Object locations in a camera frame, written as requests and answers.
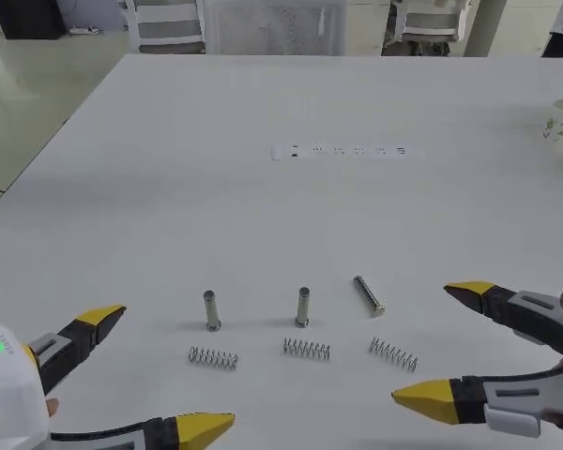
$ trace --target finger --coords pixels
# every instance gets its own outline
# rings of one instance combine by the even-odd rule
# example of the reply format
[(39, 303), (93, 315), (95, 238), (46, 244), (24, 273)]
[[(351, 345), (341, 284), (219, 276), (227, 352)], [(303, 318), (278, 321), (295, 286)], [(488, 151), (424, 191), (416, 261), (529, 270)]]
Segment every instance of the finger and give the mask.
[(51, 398), (46, 400), (46, 406), (48, 407), (48, 415), (52, 417), (58, 411), (58, 400), (56, 398)]

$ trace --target coil spring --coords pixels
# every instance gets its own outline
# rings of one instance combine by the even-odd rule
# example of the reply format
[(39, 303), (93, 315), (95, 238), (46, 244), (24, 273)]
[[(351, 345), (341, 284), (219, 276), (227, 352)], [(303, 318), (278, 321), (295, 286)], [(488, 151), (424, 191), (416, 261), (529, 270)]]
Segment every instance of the coil spring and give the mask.
[(419, 358), (412, 353), (403, 352), (398, 347), (381, 340), (379, 337), (374, 337), (372, 339), (372, 344), (369, 346), (369, 352), (379, 354), (390, 363), (405, 368), (410, 372), (415, 371), (419, 360)]
[(315, 359), (329, 359), (331, 347), (325, 344), (309, 342), (301, 339), (283, 339), (283, 352)]
[(210, 349), (198, 350), (198, 347), (191, 347), (188, 352), (188, 360), (191, 363), (211, 366), (212, 368), (236, 370), (237, 354), (219, 352)]

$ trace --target chair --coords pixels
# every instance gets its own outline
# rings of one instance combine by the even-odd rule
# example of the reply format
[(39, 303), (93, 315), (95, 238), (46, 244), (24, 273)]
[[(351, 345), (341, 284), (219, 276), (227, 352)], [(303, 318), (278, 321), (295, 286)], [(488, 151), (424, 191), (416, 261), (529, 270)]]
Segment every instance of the chair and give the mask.
[(129, 45), (141, 53), (199, 53), (202, 27), (195, 0), (125, 0)]
[(199, 0), (206, 54), (343, 55), (346, 0)]
[(394, 42), (456, 42), (464, 38), (470, 0), (392, 0)]

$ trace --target silver pin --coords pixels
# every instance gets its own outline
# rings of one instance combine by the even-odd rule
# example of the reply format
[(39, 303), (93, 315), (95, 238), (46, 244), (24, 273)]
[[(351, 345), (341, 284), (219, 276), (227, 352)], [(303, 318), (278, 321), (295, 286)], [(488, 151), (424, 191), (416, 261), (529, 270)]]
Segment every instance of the silver pin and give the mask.
[(355, 283), (355, 287), (357, 288), (357, 291), (362, 295), (362, 297), (365, 300), (367, 300), (367, 303), (371, 305), (372, 315), (374, 317), (377, 317), (380, 314), (383, 314), (384, 311), (386, 310), (386, 307), (377, 301), (375, 295), (373, 295), (372, 290), (369, 289), (369, 286), (367, 286), (367, 283), (365, 283), (363, 277), (361, 275), (357, 275), (356, 277), (353, 278), (353, 282)]
[(221, 328), (221, 321), (217, 314), (217, 303), (215, 303), (215, 293), (205, 291), (205, 308), (206, 308), (206, 329), (208, 331), (217, 331)]
[(309, 325), (309, 298), (311, 290), (309, 288), (300, 288), (298, 290), (298, 314), (294, 319), (294, 324), (298, 328), (305, 328)]

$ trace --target electrical outlet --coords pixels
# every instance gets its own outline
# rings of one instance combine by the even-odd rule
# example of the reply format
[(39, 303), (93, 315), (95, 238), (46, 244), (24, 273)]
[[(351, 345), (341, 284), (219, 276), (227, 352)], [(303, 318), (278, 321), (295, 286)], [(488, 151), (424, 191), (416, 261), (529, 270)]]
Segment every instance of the electrical outlet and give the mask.
[(329, 145), (303, 144), (275, 145), (271, 151), (275, 160), (279, 159), (317, 159), (323, 158), (351, 158), (351, 159), (397, 159), (413, 158), (422, 154), (413, 152), (405, 146), (380, 145)]

